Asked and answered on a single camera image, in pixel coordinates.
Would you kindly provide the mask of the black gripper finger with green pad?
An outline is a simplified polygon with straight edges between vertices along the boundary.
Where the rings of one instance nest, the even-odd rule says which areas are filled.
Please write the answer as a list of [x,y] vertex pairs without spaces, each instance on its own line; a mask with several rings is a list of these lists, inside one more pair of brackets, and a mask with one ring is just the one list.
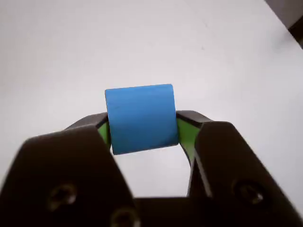
[[0,192],[3,227],[138,227],[133,196],[99,130],[106,113],[32,137]]
[[179,142],[191,167],[188,196],[224,227],[300,227],[303,220],[230,122],[177,111]]

